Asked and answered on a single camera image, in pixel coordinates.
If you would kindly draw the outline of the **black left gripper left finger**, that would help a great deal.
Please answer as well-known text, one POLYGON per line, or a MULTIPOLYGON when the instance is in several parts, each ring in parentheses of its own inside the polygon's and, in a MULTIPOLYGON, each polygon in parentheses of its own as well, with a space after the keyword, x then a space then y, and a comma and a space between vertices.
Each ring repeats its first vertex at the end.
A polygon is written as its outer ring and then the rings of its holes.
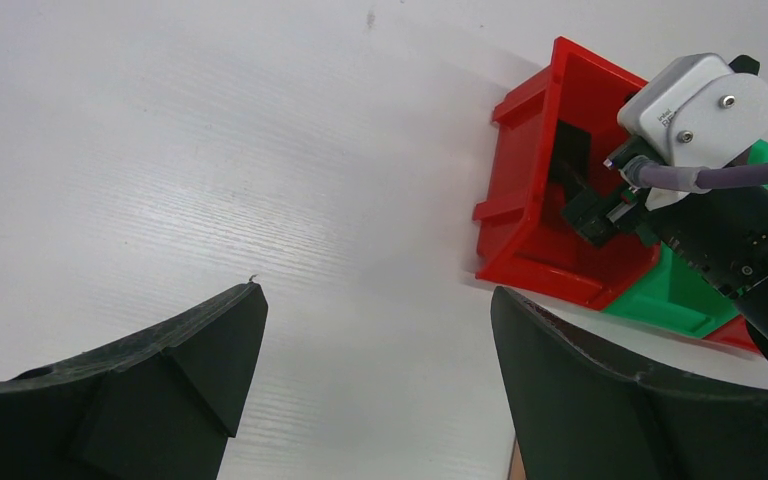
POLYGON ((255 282, 0 381, 0 479, 213 479, 268 304, 255 282))

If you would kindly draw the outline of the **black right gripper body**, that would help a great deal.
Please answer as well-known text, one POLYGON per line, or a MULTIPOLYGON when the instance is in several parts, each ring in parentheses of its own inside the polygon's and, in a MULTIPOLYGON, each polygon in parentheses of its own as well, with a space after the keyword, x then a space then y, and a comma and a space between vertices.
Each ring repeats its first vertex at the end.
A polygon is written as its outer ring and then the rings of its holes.
POLYGON ((618 187, 603 197, 587 187, 561 209, 563 219, 601 248, 620 233, 661 242, 742 315, 768 361, 768 190, 763 186, 690 194, 654 211, 649 192, 618 187))

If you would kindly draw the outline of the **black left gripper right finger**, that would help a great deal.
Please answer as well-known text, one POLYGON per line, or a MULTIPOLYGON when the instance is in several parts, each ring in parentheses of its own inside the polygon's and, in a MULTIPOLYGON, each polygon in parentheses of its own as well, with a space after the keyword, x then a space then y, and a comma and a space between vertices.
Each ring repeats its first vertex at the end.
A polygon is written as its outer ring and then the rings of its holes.
POLYGON ((530 479, 768 479, 768 390, 660 363, 498 287, 492 332, 530 479))

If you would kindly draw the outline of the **green plastic bin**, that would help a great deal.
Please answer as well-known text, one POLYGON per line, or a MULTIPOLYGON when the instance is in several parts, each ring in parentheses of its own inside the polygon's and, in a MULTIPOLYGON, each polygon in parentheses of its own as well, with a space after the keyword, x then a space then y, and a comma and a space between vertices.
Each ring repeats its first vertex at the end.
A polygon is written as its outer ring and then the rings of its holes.
POLYGON ((604 312, 692 338, 704 338, 738 316, 728 299, 665 245, 658 263, 604 312))

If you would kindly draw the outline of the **tan leather card holder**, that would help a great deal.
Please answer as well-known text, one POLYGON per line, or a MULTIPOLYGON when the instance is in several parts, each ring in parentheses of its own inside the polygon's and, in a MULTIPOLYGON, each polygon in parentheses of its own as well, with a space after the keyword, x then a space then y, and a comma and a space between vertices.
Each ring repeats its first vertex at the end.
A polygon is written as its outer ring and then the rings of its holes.
POLYGON ((526 479, 524 464, 522 461, 521 452, 520 452, 519 444, 517 441, 513 442, 507 479, 508 480, 525 480, 526 479))

